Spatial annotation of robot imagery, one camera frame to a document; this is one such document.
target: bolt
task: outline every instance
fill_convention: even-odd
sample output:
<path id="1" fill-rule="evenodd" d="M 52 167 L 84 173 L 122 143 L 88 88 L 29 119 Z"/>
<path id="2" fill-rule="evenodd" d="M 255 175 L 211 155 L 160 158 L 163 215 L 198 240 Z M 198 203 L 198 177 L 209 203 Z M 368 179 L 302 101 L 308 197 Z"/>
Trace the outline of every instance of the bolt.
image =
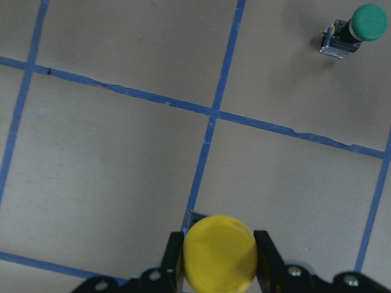
<path id="1" fill-rule="evenodd" d="M 95 291 L 104 291 L 104 290 L 106 290 L 107 288 L 109 287 L 109 284 L 106 282 L 106 281 L 104 281 L 104 280 L 101 280 L 99 283 L 97 283 L 96 285 L 95 285 Z"/>
<path id="2" fill-rule="evenodd" d="M 161 274 L 158 270 L 152 271 L 152 273 L 149 274 L 149 280 L 151 281 L 157 281 L 161 277 Z"/>
<path id="3" fill-rule="evenodd" d="M 300 277 L 301 276 L 301 269 L 296 266 L 289 266 L 288 273 L 293 277 Z"/>
<path id="4" fill-rule="evenodd" d="M 358 287 L 359 286 L 359 279 L 356 278 L 354 275 L 345 275 L 343 276 L 343 281 L 351 287 Z"/>

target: floor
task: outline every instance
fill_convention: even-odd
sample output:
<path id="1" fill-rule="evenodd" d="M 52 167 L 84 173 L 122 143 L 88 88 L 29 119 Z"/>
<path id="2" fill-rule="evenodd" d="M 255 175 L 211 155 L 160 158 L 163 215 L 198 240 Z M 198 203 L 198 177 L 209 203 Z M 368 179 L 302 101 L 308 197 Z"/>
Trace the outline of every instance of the floor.
<path id="1" fill-rule="evenodd" d="M 364 3 L 3 1 L 2 291 L 123 283 L 193 210 L 391 287 L 391 33 L 317 52 Z"/>

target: concrete floor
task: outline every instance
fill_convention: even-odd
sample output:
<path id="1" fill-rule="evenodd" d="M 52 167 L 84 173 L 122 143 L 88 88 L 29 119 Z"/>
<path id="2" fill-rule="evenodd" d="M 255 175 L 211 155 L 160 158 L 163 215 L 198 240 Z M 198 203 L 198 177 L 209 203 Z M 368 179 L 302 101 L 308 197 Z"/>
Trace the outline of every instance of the concrete floor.
<path id="1" fill-rule="evenodd" d="M 187 209 L 391 287 L 391 33 L 317 52 L 364 3 L 3 1 L 0 291 L 123 281 Z"/>

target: yellow cap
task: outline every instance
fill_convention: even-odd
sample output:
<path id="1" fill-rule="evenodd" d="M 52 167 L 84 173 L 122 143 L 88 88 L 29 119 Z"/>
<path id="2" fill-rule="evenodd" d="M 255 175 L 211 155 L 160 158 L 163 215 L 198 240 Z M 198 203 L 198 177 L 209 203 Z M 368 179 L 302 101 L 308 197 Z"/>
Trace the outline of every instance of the yellow cap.
<path id="1" fill-rule="evenodd" d="M 183 244 L 185 276 L 197 293 L 241 293 L 257 270 L 257 245 L 250 229 L 225 215 L 198 221 Z"/>

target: blue tape line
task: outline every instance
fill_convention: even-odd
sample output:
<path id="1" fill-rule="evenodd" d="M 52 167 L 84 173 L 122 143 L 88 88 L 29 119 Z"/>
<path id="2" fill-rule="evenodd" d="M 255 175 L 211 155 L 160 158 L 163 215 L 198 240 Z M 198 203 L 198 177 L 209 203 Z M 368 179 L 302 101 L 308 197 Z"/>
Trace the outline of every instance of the blue tape line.
<path id="1" fill-rule="evenodd" d="M 208 127 L 206 128 L 205 139 L 202 144 L 201 153 L 200 153 L 200 157 L 199 157 L 198 164 L 197 164 L 197 169 L 195 171 L 193 184 L 191 186 L 191 191 L 190 191 L 190 196 L 189 196 L 189 200 L 188 200 L 188 205 L 186 207 L 186 212 L 192 211 L 196 206 L 197 196 L 198 196 L 198 192 L 200 190 L 202 176 L 203 176 L 203 172 L 204 172 L 205 166 L 206 166 L 206 161 L 208 159 L 209 149 L 210 149 L 210 145 L 212 143 L 215 125 L 216 125 L 216 118 L 213 118 L 213 117 L 209 118 L 209 124 L 208 124 Z M 182 228 L 184 228 L 185 225 L 186 225 L 186 223 L 184 220 L 184 222 L 182 224 Z"/>
<path id="2" fill-rule="evenodd" d="M 26 63 L 14 59 L 9 59 L 6 57 L 1 57 L 0 56 L 0 64 L 7 65 L 10 67 L 15 67 L 19 69 L 23 69 L 26 67 Z M 360 145 L 346 145 L 344 143 L 336 142 L 328 137 L 325 136 L 320 136 L 318 134 L 312 134 L 312 133 L 300 133 L 300 132 L 295 132 L 293 129 L 280 126 L 280 125 L 275 125 L 272 123 L 268 123 L 265 121 L 261 120 L 256 120 L 253 118 L 248 118 L 236 114 L 231 114 L 228 112 L 222 112 L 218 111 L 216 109 L 212 109 L 210 107 L 202 106 L 199 104 L 194 104 L 186 101 L 182 101 L 179 99 L 173 99 L 169 98 L 168 96 L 162 96 L 162 95 L 157 95 L 155 93 L 150 93 L 150 92 L 144 92 L 141 90 L 129 88 L 129 87 L 124 87 L 122 85 L 115 85 L 115 84 L 108 84 L 105 82 L 100 82 L 95 79 L 89 78 L 87 76 L 75 74 L 75 73 L 70 73 L 67 71 L 62 71 L 62 70 L 57 70 L 57 69 L 52 69 L 52 68 L 47 68 L 43 67 L 40 65 L 34 65 L 34 72 L 43 74 L 43 75 L 50 75 L 50 76 L 55 76 L 57 78 L 64 79 L 66 81 L 71 81 L 71 82 L 77 82 L 79 84 L 85 84 L 85 85 L 95 85 L 95 86 L 101 86 L 106 89 L 112 90 L 116 93 L 122 94 L 122 95 L 128 95 L 132 96 L 135 98 L 139 99 L 144 99 L 147 101 L 152 101 L 154 103 L 159 103 L 159 104 L 167 104 L 172 107 L 176 107 L 179 109 L 183 110 L 188 110 L 191 112 L 203 114 L 209 117 L 216 117 L 220 118 L 226 121 L 234 122 L 234 123 L 239 123 L 242 125 L 247 125 L 259 129 L 264 129 L 267 131 L 272 131 L 276 132 L 279 134 L 291 136 L 291 137 L 296 137 L 299 139 L 303 140 L 308 140 L 311 142 L 316 142 L 320 143 L 323 145 L 327 145 L 330 147 L 335 147 L 347 151 L 352 151 L 355 153 L 359 154 L 364 154 L 366 156 L 371 156 L 371 157 L 376 157 L 379 159 L 383 158 L 383 152 L 379 150 L 375 150 L 372 148 L 367 148 L 364 146 Z"/>
<path id="3" fill-rule="evenodd" d="M 46 67 L 42 67 L 39 65 L 35 65 L 34 71 L 36 73 L 55 76 L 57 78 L 61 78 L 66 81 L 77 82 L 79 84 L 101 86 L 106 89 L 112 90 L 116 93 L 120 93 L 120 94 L 128 95 L 128 96 L 133 96 L 135 98 L 144 99 L 147 101 L 152 101 L 152 102 L 159 103 L 159 104 L 167 104 L 172 107 L 188 110 L 191 112 L 196 112 L 199 114 L 215 115 L 215 112 L 216 112 L 215 110 L 213 110 L 209 107 L 206 107 L 206 106 L 201 106 L 198 104 L 194 104 L 194 103 L 190 103 L 190 102 L 186 102 L 186 101 L 181 101 L 179 99 L 169 98 L 168 96 L 157 95 L 155 93 L 144 92 L 142 90 L 132 89 L 130 87 L 124 87 L 122 85 L 107 84 L 104 82 L 96 81 L 92 78 L 88 78 L 83 75 L 74 74 L 74 73 L 70 73 L 70 72 L 66 72 L 66 71 L 62 71 L 62 70 L 46 68 Z"/>
<path id="4" fill-rule="evenodd" d="M 25 258 L 24 256 L 13 255 L 10 253 L 0 251 L 0 259 L 2 261 L 14 262 L 16 264 L 22 264 L 24 266 L 34 267 L 36 269 L 49 270 L 50 272 L 63 273 L 65 275 L 74 276 L 78 278 L 92 278 L 92 277 L 109 277 L 117 280 L 120 285 L 124 285 L 128 280 L 122 278 L 115 278 L 112 276 L 102 275 L 99 273 L 89 272 L 86 270 L 79 270 L 72 267 L 61 266 L 46 261 L 39 261 L 37 259 Z"/>
<path id="5" fill-rule="evenodd" d="M 343 150 L 352 151 L 355 153 L 360 153 L 371 157 L 376 157 L 379 159 L 382 159 L 384 155 L 382 151 L 374 150 L 372 148 L 367 148 L 364 146 L 362 147 L 359 145 L 346 145 L 341 142 L 336 142 L 325 136 L 319 136 L 317 134 L 312 134 L 312 133 L 295 132 L 293 129 L 285 126 L 276 125 L 276 124 L 272 124 L 272 123 L 252 119 L 252 118 L 247 118 L 244 116 L 231 114 L 223 111 L 220 111 L 219 118 L 230 122 L 246 125 L 246 126 L 251 126 L 251 127 L 271 131 L 271 132 L 276 132 L 279 134 L 284 134 L 286 136 L 296 137 L 298 139 L 304 139 L 311 142 L 320 143 L 322 145 L 327 145 L 329 147 L 340 148 Z"/>
<path id="6" fill-rule="evenodd" d="M 26 102 L 27 93 L 29 91 L 29 87 L 31 83 L 34 63 L 35 60 L 37 59 L 38 44 L 41 37 L 43 19 L 45 18 L 46 11 L 48 10 L 48 4 L 49 4 L 49 0 L 41 1 L 40 8 L 38 11 L 38 16 L 37 16 L 37 21 L 35 22 L 34 33 L 31 40 L 27 65 L 25 66 L 20 92 L 18 95 L 18 99 L 16 101 L 15 109 L 13 111 L 11 127 L 8 134 L 7 143 L 5 145 L 4 156 L 2 159 L 2 164 L 0 169 L 0 204 L 1 204 L 2 196 L 4 194 L 5 182 L 7 180 L 7 175 L 11 165 L 12 154 L 15 147 L 16 137 L 18 135 L 18 129 L 20 125 L 21 116 L 23 113 L 24 104 Z M 20 64 L 17 62 L 10 62 L 10 63 L 13 63 L 14 65 Z"/>
<path id="7" fill-rule="evenodd" d="M 228 74 L 231 67 L 233 52 L 235 50 L 236 40 L 238 39 L 239 27 L 243 17 L 246 0 L 239 0 L 236 5 L 235 16 L 231 26 L 230 36 L 228 39 L 227 49 L 225 50 L 224 61 L 222 63 L 220 80 L 217 85 L 216 94 L 213 101 L 213 109 L 220 109 L 225 86 L 227 84 Z"/>
<path id="8" fill-rule="evenodd" d="M 186 226 L 186 219 L 187 219 L 188 211 L 194 210 L 194 208 L 196 206 L 197 197 L 198 197 L 198 193 L 200 190 L 203 173 L 205 171 L 206 161 L 208 160 L 210 145 L 212 143 L 214 127 L 216 125 L 217 117 L 219 116 L 218 111 L 221 106 L 222 98 L 224 95 L 225 85 L 227 83 L 228 74 L 229 74 L 230 67 L 231 67 L 232 56 L 233 56 L 233 52 L 235 50 L 236 40 L 238 38 L 239 26 L 240 26 L 240 22 L 243 17 L 243 11 L 244 11 L 245 4 L 246 4 L 246 0 L 238 0 L 238 3 L 236 5 L 235 16 L 233 17 L 230 36 L 228 38 L 228 43 L 227 43 L 227 49 L 225 50 L 224 61 L 223 61 L 222 68 L 221 68 L 221 76 L 220 76 L 219 83 L 218 83 L 217 89 L 216 89 L 216 94 L 215 94 L 214 100 L 213 100 L 213 109 L 216 110 L 217 112 L 215 113 L 215 116 L 212 116 L 209 118 L 209 124 L 208 124 L 208 127 L 206 128 L 205 138 L 203 141 L 199 161 L 197 164 L 197 169 L 195 171 L 193 184 L 192 184 L 191 190 L 190 190 L 188 205 L 186 207 L 185 215 L 183 217 L 182 230 L 185 233 L 187 233 L 185 226 Z"/>
<path id="9" fill-rule="evenodd" d="M 364 264 L 365 255 L 367 254 L 368 244 L 372 234 L 373 224 L 375 222 L 376 214 L 378 213 L 378 208 L 379 208 L 379 203 L 384 188 L 384 183 L 386 182 L 390 160 L 391 160 L 391 130 L 387 141 L 386 151 L 384 152 L 384 158 L 381 164 L 380 174 L 378 178 L 378 183 L 376 185 L 375 194 L 373 195 L 371 208 L 369 210 L 367 223 L 365 224 L 364 234 L 362 236 L 359 253 L 357 255 L 356 265 L 354 266 L 354 270 L 356 272 L 361 272 L 362 266 Z"/>
<path id="10" fill-rule="evenodd" d="M 0 56 L 0 64 L 5 65 L 5 66 L 9 66 L 9 67 L 14 67 L 17 69 L 23 69 L 23 70 L 27 67 L 26 62 L 11 59 L 11 58 L 6 58 L 3 56 Z"/>

